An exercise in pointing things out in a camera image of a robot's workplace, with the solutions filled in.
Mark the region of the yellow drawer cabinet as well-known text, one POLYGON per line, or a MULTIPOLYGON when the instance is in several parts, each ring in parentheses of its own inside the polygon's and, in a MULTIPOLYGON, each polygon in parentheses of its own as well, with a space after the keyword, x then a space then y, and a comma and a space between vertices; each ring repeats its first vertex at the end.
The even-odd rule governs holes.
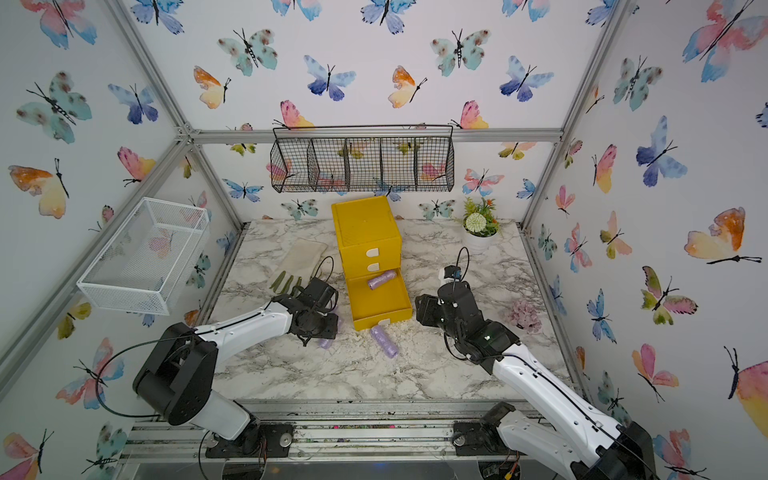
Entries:
POLYGON ((402 236, 388 199, 336 203, 332 216, 354 329, 409 320, 413 309, 402 274, 402 236), (396 278, 371 290, 367 282, 387 270, 396 270, 396 278))

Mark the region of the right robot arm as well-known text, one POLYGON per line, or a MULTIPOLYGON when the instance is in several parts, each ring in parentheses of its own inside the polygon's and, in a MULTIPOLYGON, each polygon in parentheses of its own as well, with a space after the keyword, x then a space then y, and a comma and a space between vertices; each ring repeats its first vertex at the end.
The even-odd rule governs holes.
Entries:
POLYGON ((512 387, 547 421, 543 427, 501 402, 482 422, 497 448, 523 453, 564 479, 654 479, 649 433, 624 425, 558 379, 498 321, 485 318, 461 268, 439 271, 434 295, 416 298, 416 319, 443 333, 449 353, 512 387))

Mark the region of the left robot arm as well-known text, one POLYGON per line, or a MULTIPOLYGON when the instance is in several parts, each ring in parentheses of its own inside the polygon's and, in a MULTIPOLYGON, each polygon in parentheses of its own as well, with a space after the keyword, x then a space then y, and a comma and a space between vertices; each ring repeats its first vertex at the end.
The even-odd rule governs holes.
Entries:
POLYGON ((335 288, 313 277, 306 286, 232 319, 199 328, 176 323, 154 345, 133 390, 170 425, 191 424, 233 442, 254 436, 259 421, 214 390, 216 370, 235 355, 283 335, 294 335, 303 345, 315 338, 333 340, 338 298, 335 288))

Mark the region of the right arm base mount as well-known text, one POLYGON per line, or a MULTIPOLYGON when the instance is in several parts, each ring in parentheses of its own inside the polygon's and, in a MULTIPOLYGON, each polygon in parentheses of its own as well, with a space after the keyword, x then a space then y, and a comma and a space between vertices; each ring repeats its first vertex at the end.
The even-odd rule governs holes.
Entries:
POLYGON ((483 417, 474 421, 459 421, 453 424, 451 444, 459 457, 507 455, 512 452, 503 442, 498 427, 501 420, 516 408, 499 402, 483 417))

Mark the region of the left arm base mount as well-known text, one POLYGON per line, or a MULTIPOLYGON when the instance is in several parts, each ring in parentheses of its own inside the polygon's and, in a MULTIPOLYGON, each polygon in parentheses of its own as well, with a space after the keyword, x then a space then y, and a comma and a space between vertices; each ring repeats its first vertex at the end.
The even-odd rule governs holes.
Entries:
POLYGON ((215 437, 206 459, 283 459, 290 453, 295 427, 290 423, 251 422, 235 440, 215 437))

